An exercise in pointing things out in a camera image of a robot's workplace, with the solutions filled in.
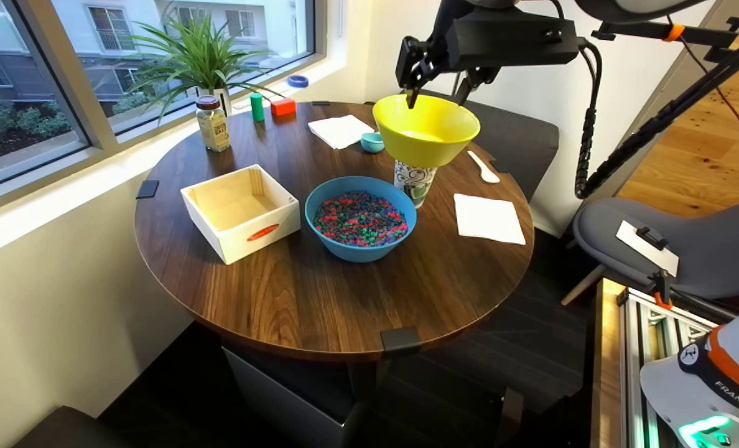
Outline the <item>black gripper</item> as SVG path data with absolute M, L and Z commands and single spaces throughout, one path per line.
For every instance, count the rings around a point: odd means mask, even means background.
M 425 40 L 417 40 L 412 34 L 405 34 L 400 40 L 396 60 L 396 82 L 400 88 L 405 88 L 409 110 L 415 106 L 420 87 L 441 72 L 451 72 L 445 27 L 435 25 Z

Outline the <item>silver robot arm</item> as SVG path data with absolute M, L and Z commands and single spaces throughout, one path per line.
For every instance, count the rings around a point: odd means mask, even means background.
M 661 17 L 699 0 L 575 0 L 599 22 L 628 25 Z M 533 15 L 517 0 L 441 0 L 425 40 L 400 40 L 396 82 L 412 110 L 420 88 L 441 72 L 465 72 L 458 98 L 491 85 L 504 65 L 565 65 L 578 55 L 575 22 L 562 12 Z

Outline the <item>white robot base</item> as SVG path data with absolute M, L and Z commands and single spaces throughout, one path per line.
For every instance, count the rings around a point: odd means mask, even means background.
M 639 387 L 682 448 L 739 448 L 739 316 L 645 363 Z

